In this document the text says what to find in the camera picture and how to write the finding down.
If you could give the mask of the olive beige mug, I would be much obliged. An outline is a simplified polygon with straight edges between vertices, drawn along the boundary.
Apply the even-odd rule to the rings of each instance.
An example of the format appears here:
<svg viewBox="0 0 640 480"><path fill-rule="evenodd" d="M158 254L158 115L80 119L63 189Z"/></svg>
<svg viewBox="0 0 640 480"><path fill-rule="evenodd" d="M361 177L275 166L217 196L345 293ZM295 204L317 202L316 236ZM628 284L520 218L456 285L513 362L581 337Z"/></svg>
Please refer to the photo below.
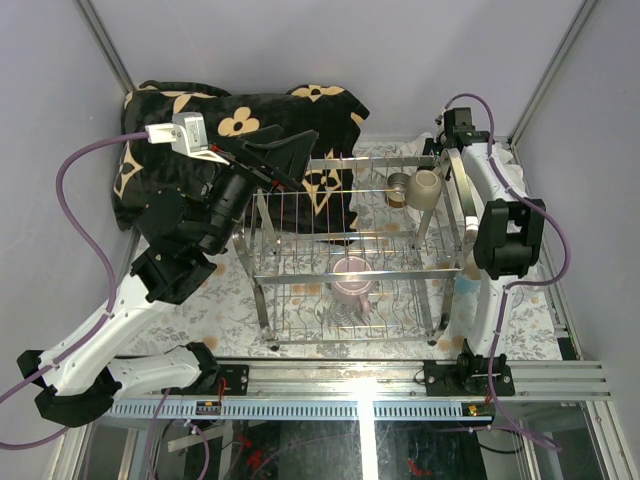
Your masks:
<svg viewBox="0 0 640 480"><path fill-rule="evenodd" d="M431 170L417 170L406 185L405 201L418 211L433 210L440 198L442 180Z"/></svg>

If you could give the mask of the light blue mug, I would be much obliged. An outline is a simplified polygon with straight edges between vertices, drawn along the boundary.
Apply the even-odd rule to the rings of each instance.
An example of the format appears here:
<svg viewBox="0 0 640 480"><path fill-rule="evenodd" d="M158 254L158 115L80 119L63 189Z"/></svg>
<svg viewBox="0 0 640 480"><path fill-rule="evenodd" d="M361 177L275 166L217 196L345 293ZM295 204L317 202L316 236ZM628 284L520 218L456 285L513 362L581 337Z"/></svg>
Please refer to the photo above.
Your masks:
<svg viewBox="0 0 640 480"><path fill-rule="evenodd" d="M465 266L455 277L454 292L465 295L476 291L481 283L480 270L475 266Z"/></svg>

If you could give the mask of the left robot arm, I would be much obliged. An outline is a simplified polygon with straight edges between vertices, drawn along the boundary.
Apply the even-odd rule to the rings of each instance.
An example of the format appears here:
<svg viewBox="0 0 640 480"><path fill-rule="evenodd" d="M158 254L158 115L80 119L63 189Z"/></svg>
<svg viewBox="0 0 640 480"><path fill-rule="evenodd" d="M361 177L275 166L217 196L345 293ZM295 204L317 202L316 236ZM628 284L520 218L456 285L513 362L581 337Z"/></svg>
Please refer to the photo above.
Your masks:
<svg viewBox="0 0 640 480"><path fill-rule="evenodd" d="M110 280L105 304L57 345L18 357L24 380L39 387L34 402L43 419L76 428L123 398L171 388L204 395L217 387L219 365L201 342L137 358L123 357L122 349L214 273L213 257L225 252L242 227L257 190L301 189L317 137L312 130L287 137L280 127L270 126L208 139L202 131L189 133L175 123L128 135L132 142L167 144L219 170L201 201L161 188L137 220L147 249L126 276Z"/></svg>

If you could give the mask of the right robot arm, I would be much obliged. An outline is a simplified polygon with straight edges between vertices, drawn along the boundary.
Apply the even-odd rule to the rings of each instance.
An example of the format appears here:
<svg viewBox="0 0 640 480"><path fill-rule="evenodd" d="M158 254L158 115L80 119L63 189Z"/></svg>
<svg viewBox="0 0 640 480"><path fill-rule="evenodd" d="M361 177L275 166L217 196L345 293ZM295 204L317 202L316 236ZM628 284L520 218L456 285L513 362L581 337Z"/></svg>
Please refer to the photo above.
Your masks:
<svg viewBox="0 0 640 480"><path fill-rule="evenodd" d="M427 361L426 392L435 397L514 395L501 333L513 304L510 284L539 260L546 206L529 200L498 157L493 136L478 130L468 107L438 119L439 161L453 181L464 220L465 260L477 267L480 291L471 331L452 364Z"/></svg>

